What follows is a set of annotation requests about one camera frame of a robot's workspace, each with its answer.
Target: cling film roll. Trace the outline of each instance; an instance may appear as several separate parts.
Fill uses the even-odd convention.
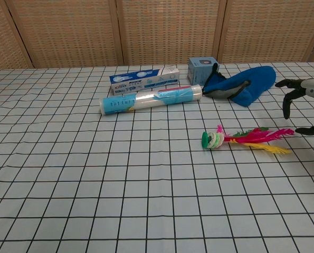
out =
[[[110,98],[100,99],[99,104],[102,114],[112,114],[161,105],[190,102],[199,100],[201,97],[201,86],[193,85],[159,91],[112,96]]]

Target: green disc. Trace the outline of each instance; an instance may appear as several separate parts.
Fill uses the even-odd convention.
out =
[[[203,132],[203,135],[201,137],[201,145],[203,146],[204,149],[207,148],[208,145],[208,135],[206,132]]]

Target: white grid mat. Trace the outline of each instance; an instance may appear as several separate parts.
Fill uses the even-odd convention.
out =
[[[277,81],[314,77],[314,63],[263,65]],[[100,115],[110,75],[151,67],[0,71],[0,253],[314,253],[314,137],[273,142],[289,155],[201,147],[218,124],[311,126],[314,99],[290,120],[279,88],[249,108],[202,98]]]

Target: blue cloth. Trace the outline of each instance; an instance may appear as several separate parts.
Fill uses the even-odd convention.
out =
[[[213,67],[212,74],[203,87],[203,95],[221,98],[225,93],[225,98],[234,103],[249,106],[275,83],[275,79],[275,70],[270,66],[254,67],[228,79]]]

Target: blue label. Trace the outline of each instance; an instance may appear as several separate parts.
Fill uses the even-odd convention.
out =
[[[135,105],[136,94],[128,94],[123,96],[113,96],[103,99],[105,114],[126,112]]]
[[[193,91],[191,88],[160,91],[154,96],[155,100],[163,101],[164,104],[177,104],[193,100]]]
[[[131,82],[133,80],[157,76],[158,72],[159,70],[141,70],[126,74],[112,75],[110,76],[110,82],[111,84],[121,83],[127,80]]]

